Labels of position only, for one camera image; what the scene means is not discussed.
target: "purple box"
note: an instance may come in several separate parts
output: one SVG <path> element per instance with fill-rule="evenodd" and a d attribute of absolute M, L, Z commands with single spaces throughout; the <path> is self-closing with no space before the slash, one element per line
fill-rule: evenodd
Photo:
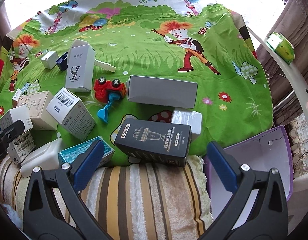
<path fill-rule="evenodd" d="M 239 164 L 246 163 L 255 171 L 269 171 L 273 167 L 277 168 L 283 181 L 286 199 L 289 200 L 293 192 L 293 158 L 284 126 L 272 128 L 224 150 L 234 156 Z M 207 155 L 203 159 L 205 161 L 204 173 L 207 178 L 206 186 L 211 199 L 212 215 L 216 219 L 231 198 L 232 193 L 225 190 Z M 258 189 L 252 191 L 233 228 L 245 223 L 257 192 Z"/>

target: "blue box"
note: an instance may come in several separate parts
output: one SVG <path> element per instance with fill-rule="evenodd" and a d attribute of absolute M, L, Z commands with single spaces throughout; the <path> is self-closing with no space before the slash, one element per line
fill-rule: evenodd
<path fill-rule="evenodd" d="M 96 141 L 100 140 L 104 144 L 104 156 L 98 165 L 98 167 L 104 165 L 105 163 L 109 162 L 114 154 L 114 149 L 108 145 L 107 142 L 103 140 L 101 136 L 97 136 L 93 139 L 90 139 L 86 142 L 80 143 L 78 145 L 75 145 L 73 147 L 67 148 L 65 150 L 62 150 L 58 153 L 58 162 L 59 165 L 62 165 L 63 163 L 72 163 L 76 157 L 81 154 L 86 152 L 86 150 L 91 146 L 91 144 Z"/>

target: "striped towel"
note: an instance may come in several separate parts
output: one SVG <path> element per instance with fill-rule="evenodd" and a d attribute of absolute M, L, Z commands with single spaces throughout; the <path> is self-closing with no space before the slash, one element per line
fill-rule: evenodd
<path fill-rule="evenodd" d="M 196 240 L 212 223 L 202 169 L 197 156 L 189 156 L 184 168 L 101 167 L 79 195 L 114 240 Z M 0 162 L 1 194 L 21 219 L 28 182 L 8 156 Z M 65 221 L 75 227 L 60 191 L 54 194 Z"/>

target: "green cartoon fabric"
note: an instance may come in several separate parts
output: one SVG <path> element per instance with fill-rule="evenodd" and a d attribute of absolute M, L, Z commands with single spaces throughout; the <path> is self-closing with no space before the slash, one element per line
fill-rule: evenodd
<path fill-rule="evenodd" d="M 203 121 L 191 155 L 204 155 L 209 141 L 226 147 L 272 126 L 264 70 L 223 5 L 204 0 L 71 0 L 38 12 L 8 36 L 13 44 L 0 54 L 0 118 L 12 108 L 17 88 L 24 94 L 49 90 L 55 95 L 64 87 L 66 71 L 57 66 L 48 70 L 40 58 L 50 50 L 61 56 L 74 39 L 82 39 L 94 48 L 96 59 L 117 67 L 111 73 L 94 66 L 93 80 L 103 76 L 126 82 L 129 75 L 143 75 L 198 83 L 193 110 L 202 113 Z M 104 104 L 94 91 L 76 95 L 96 121 L 87 139 L 101 135 L 110 144 L 124 116 L 168 122 L 173 111 L 124 98 L 113 104 L 105 124 L 97 118 Z M 60 125 L 57 131 L 35 130 L 32 135 L 39 147 L 58 132 L 69 147 L 79 143 Z M 111 165 L 132 162 L 112 146 Z"/>

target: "green fabric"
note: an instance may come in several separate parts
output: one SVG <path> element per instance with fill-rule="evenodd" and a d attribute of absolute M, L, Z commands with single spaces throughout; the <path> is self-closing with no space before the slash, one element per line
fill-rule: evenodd
<path fill-rule="evenodd" d="M 120 8 L 120 12 L 108 19 L 107 24 L 101 29 L 94 31 L 90 29 L 79 32 L 84 24 L 82 21 L 88 14 L 80 17 L 81 23 L 77 22 L 51 34 L 40 30 L 40 21 L 30 20 L 18 36 L 24 33 L 32 34 L 39 40 L 40 45 L 30 51 L 30 63 L 18 73 L 15 91 L 17 88 L 21 89 L 27 82 L 32 84 L 36 81 L 36 86 L 31 87 L 32 92 L 49 90 L 55 95 L 65 86 L 66 71 L 59 71 L 57 66 L 52 70 L 45 69 L 40 57 L 34 55 L 39 51 L 53 50 L 61 56 L 69 49 L 73 40 L 79 38 L 90 43 L 96 51 L 96 59 L 117 67 L 116 72 L 111 73 L 94 66 L 93 81 L 103 76 L 107 80 L 119 78 L 121 82 L 126 82 L 129 75 L 143 75 L 198 83 L 193 110 L 202 113 L 203 122 L 201 136 L 190 146 L 191 155 L 204 155 L 207 143 L 212 140 L 226 147 L 257 135 L 272 126 L 272 100 L 264 70 L 245 41 L 240 38 L 240 33 L 227 8 L 220 4 L 207 5 L 198 15 L 185 16 L 168 5 L 133 6 L 119 0 L 115 3 L 100 3 L 91 11 L 100 11 L 102 8 Z M 99 13 L 98 17 L 102 18 L 104 15 Z M 165 42 L 161 35 L 152 31 L 152 29 L 158 30 L 161 23 L 172 20 L 193 25 L 188 30 L 188 35 L 200 42 L 204 49 L 204 56 L 212 62 L 221 75 L 214 74 L 194 56 L 190 59 L 194 71 L 177 72 L 177 69 L 183 67 L 184 49 L 177 44 Z M 199 34 L 207 21 L 212 27 L 206 29 L 206 35 Z M 9 86 L 13 67 L 4 48 L 0 58 L 5 62 L 0 76 L 0 109 L 4 108 L 6 112 L 12 108 L 14 93 L 9 92 Z M 257 68 L 254 78 L 249 79 L 251 73 L 246 73 L 248 71 L 246 67 L 254 72 Z M 105 124 L 96 115 L 104 104 L 95 99 L 94 91 L 76 93 L 76 95 L 83 100 L 96 121 L 96 126 L 87 139 L 101 135 L 109 144 L 111 144 L 111 133 L 119 126 L 126 114 L 147 120 L 161 111 L 173 111 L 172 107 L 128 102 L 125 97 L 113 104 L 109 111 L 109 123 Z M 57 132 L 61 133 L 68 147 L 80 143 L 60 125 L 57 131 L 32 130 L 31 134 L 39 147 L 56 139 Z M 115 153 L 111 165 L 129 165 L 127 156 L 114 145 L 112 147 Z"/>

